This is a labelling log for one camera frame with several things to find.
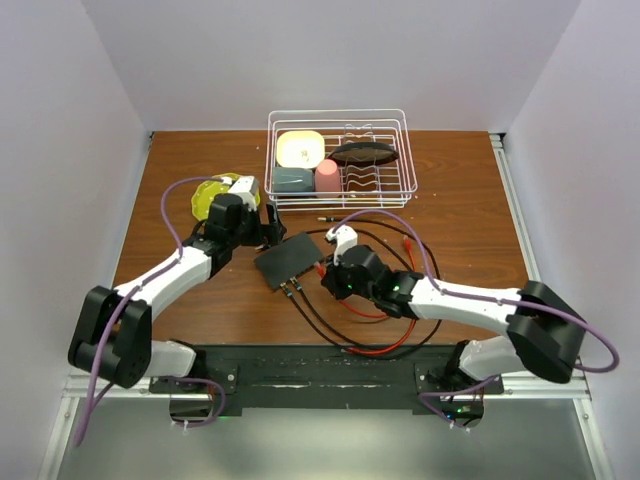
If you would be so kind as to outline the black network switch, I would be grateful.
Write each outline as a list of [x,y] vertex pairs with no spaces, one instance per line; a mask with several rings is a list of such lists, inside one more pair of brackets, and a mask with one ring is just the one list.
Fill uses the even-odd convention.
[[275,291],[291,278],[312,269],[322,259],[323,254],[311,236],[299,233],[259,255],[254,265],[267,286]]

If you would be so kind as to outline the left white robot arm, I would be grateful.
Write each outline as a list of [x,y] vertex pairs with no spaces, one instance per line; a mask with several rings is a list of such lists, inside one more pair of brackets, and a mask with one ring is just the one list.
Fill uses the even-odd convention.
[[220,194],[206,219],[175,252],[137,279],[117,287],[96,286],[86,295],[67,359],[71,366],[123,388],[143,377],[171,377],[185,392],[200,390],[207,368],[194,348],[155,341],[152,324],[173,302],[222,270],[240,246],[273,246],[286,229],[267,203],[263,222],[244,194]]

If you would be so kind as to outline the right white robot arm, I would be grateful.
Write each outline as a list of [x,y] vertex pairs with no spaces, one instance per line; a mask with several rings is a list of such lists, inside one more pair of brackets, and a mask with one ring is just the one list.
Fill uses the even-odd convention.
[[579,314],[542,282],[530,280],[521,289],[448,283],[393,270],[367,245],[330,261],[321,284],[337,300],[356,295],[394,318],[450,320],[493,332],[488,340],[457,346],[445,379],[459,393],[489,377],[524,370],[566,384],[585,335]]

